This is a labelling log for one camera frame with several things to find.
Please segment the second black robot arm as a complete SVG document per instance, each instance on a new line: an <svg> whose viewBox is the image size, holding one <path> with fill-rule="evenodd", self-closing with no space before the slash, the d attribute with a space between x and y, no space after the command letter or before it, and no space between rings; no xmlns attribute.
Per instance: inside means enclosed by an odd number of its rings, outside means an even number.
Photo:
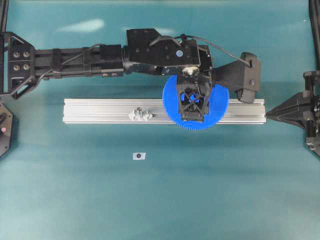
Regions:
<svg viewBox="0 0 320 240"><path fill-rule="evenodd" d="M303 73L305 90L266 113L269 120L287 123L305 130L305 143L309 150L320 154L320 96L315 93L320 85L320 72Z"/></svg>

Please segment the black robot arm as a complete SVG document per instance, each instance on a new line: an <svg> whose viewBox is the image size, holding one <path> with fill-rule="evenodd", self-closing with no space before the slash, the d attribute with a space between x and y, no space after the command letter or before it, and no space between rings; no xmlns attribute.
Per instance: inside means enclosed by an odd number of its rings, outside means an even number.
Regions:
<svg viewBox="0 0 320 240"><path fill-rule="evenodd" d="M121 77L141 73L176 76L177 112L203 122L212 94L212 60L207 46L190 36L161 35L153 28L129 29L126 45L97 43L82 48L37 50L13 32L0 34L0 99L18 99L41 80Z"/></svg>

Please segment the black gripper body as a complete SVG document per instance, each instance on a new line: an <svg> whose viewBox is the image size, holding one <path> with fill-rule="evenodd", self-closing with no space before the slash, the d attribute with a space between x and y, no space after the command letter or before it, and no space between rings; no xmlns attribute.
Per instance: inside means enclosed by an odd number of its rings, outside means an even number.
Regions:
<svg viewBox="0 0 320 240"><path fill-rule="evenodd" d="M208 46L198 45L194 39L180 45L166 43L163 50L162 74L176 75L188 82L197 82L211 76L213 68Z"/></svg>

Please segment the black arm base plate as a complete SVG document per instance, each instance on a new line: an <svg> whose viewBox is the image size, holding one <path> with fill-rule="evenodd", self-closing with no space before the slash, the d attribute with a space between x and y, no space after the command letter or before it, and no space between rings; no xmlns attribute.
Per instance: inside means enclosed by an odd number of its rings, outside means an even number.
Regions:
<svg viewBox="0 0 320 240"><path fill-rule="evenodd" d="M3 103L0 103L0 160L4 160L16 150L19 133L19 119Z"/></svg>

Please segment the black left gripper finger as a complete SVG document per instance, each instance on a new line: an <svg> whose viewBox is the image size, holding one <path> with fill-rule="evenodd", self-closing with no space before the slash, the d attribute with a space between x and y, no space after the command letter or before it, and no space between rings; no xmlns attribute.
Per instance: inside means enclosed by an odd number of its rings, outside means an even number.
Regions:
<svg viewBox="0 0 320 240"><path fill-rule="evenodd" d="M178 96L178 113L181 120L185 120L185 107L189 104L190 88L186 84L176 85Z"/></svg>

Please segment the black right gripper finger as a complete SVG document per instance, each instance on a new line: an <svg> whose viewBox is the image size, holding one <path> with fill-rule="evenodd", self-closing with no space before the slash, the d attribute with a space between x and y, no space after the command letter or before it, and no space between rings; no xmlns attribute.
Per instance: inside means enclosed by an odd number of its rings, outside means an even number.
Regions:
<svg viewBox="0 0 320 240"><path fill-rule="evenodd" d="M205 116L209 114L209 101L212 93L212 85L210 83L196 83L195 84L198 96L196 100L196 118L197 122L204 122Z"/></svg>

